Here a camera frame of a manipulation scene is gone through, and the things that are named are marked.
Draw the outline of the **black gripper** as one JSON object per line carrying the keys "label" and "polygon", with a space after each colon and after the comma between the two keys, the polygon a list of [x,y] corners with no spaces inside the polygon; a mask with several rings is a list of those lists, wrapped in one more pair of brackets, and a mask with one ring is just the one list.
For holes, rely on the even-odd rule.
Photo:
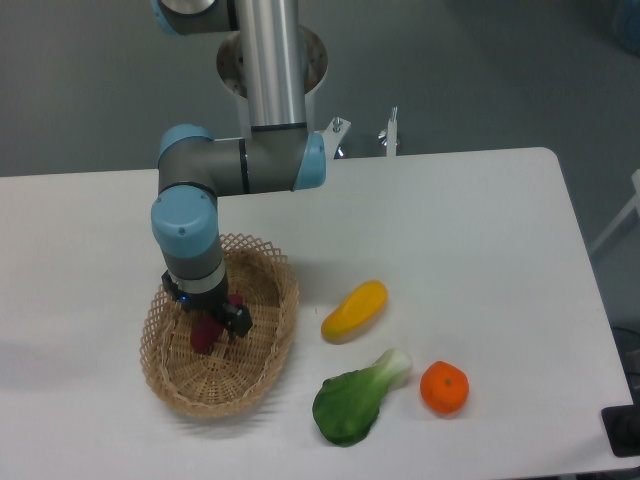
{"label": "black gripper", "polygon": [[227,303],[229,294],[227,282],[221,282],[204,293],[189,293],[179,289],[168,270],[162,274],[161,282],[166,294],[185,312],[201,311],[216,316],[223,310],[223,326],[230,340],[244,338],[251,330],[252,317],[248,307],[244,304]]}

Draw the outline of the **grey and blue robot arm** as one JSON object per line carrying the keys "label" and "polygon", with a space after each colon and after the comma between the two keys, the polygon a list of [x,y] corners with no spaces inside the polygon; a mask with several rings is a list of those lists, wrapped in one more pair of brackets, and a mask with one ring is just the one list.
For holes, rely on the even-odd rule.
{"label": "grey and blue robot arm", "polygon": [[215,139],[176,125],[162,136],[151,227],[167,270],[162,285],[186,311],[202,311],[230,337],[253,326],[230,294],[218,224],[225,196],[317,188],[326,179],[325,141],[310,130],[310,63],[295,1],[154,1],[158,24],[175,35],[235,32],[249,111],[249,137]]}

